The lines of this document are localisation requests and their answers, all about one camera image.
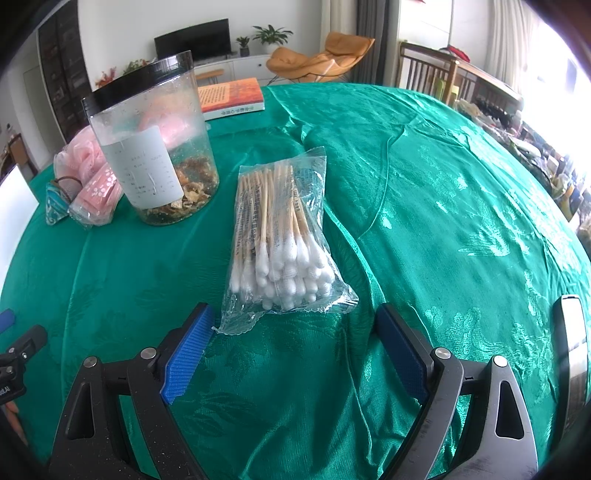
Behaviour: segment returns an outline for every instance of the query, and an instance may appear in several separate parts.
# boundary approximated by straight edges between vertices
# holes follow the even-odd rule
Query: dark glass cabinet
[[[88,125],[81,100],[91,92],[76,0],[66,3],[39,28],[39,53],[51,106],[61,133],[70,142]]]

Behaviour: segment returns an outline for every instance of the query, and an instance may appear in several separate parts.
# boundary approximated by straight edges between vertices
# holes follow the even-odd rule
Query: black tv screen
[[[232,53],[227,18],[167,33],[154,42],[159,60],[187,50],[191,50],[193,61]]]

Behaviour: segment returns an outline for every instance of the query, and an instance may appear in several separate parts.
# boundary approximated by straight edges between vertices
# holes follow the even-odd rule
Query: white pot
[[[263,43],[262,48],[266,54],[271,55],[279,47],[278,43]]]

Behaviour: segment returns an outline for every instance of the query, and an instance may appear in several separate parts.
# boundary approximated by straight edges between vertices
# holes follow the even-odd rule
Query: transparent jar
[[[82,103],[107,162],[144,222],[178,222],[216,192],[219,177],[190,51],[123,75]]]

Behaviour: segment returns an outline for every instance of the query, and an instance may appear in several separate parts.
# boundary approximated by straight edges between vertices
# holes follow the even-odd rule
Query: book spine
[[[229,108],[220,108],[218,110],[212,110],[210,112],[203,112],[203,118],[205,120],[214,120],[224,116],[237,115],[239,113],[258,112],[265,109],[265,103],[249,103],[248,105],[232,106]]]

